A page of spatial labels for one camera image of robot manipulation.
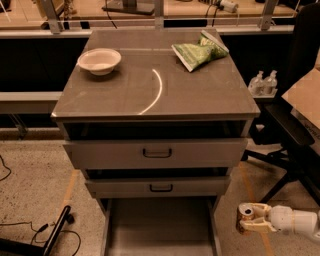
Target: office chair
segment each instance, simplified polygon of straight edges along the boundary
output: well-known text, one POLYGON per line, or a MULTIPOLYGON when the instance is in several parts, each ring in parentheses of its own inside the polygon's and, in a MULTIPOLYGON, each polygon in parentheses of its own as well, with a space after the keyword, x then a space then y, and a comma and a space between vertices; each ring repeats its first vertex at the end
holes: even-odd
POLYGON ((260 117, 250 128, 255 144, 280 143, 282 149, 267 155, 245 150, 242 157, 242 161, 251 156, 286 170, 283 178, 263 197, 261 203, 268 202, 288 182, 299 180, 320 206, 320 156, 310 148, 314 139, 291 115, 292 106, 281 98, 314 68, 319 46, 320 3, 315 3, 303 7, 298 13, 287 60, 279 70, 278 91, 273 102, 262 107, 260 117), (263 129, 258 130, 257 124, 263 124, 263 129))

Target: chair base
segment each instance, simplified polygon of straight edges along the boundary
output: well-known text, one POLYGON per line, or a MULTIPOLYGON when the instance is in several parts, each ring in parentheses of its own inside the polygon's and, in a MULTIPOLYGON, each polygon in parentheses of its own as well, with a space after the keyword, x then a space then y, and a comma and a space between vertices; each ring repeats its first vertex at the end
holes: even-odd
POLYGON ((310 186, 311 182, 307 181, 307 177, 299 165, 290 159, 290 155, 284 154, 284 148, 271 152, 267 155, 245 150, 241 161, 246 161, 249 156, 261 160, 263 162, 278 166, 287 171, 287 173, 272 187, 272 189, 259 201, 260 203, 267 203, 274 195, 276 195, 287 183, 299 180, 307 189, 312 198, 320 206, 320 194, 315 193, 314 188, 310 186))

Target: cabinet top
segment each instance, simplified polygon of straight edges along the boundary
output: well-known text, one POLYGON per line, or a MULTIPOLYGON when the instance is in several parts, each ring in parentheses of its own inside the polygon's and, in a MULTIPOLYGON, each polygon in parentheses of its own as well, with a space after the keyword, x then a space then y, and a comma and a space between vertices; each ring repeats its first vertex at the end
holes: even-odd
MULTIPOLYGON (((214 29, 207 32, 221 40, 214 29)), ((58 122, 248 119, 259 110, 232 58, 189 73, 172 44, 196 44, 201 29, 97 30, 84 52, 117 50, 122 60, 105 76, 77 65, 52 118, 58 122)))

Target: gray drawer front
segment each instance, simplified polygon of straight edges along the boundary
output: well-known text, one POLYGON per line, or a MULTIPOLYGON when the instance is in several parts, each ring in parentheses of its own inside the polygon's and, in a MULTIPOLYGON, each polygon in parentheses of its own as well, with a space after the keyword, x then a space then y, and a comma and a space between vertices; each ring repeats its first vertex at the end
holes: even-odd
POLYGON ((167 141, 73 141, 65 145, 77 169, 234 167, 245 138, 167 141))
POLYGON ((94 198, 217 196, 225 194, 230 177, 88 180, 94 198))

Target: drawer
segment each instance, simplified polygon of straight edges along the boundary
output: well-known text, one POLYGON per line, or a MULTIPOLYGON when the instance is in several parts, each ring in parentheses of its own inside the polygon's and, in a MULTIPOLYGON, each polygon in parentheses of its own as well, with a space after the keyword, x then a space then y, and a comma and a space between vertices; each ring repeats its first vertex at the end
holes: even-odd
POLYGON ((229 176, 86 181, 94 198, 217 196, 225 194, 229 184, 229 176))
POLYGON ((103 201, 107 209, 103 255, 221 256, 213 200, 171 197, 103 201))
POLYGON ((72 141, 64 145, 77 169, 234 167, 245 138, 212 140, 72 141))

